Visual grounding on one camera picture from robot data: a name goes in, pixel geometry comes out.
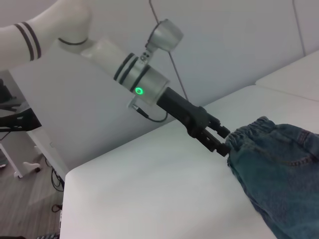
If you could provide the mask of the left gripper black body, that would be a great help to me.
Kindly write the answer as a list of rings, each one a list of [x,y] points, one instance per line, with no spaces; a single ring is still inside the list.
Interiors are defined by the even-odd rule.
[[[181,122],[191,137],[197,137],[209,124],[203,107],[194,106],[170,87],[159,98],[159,107]]]

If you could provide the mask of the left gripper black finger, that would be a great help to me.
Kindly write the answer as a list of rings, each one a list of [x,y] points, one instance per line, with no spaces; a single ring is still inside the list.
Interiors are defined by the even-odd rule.
[[[226,156],[230,148],[216,139],[209,131],[203,130],[198,134],[198,141],[201,142],[210,152],[216,151],[221,156]]]
[[[225,126],[222,126],[220,120],[208,114],[209,124],[208,127],[217,132],[222,138],[226,138],[230,134],[230,130]]]

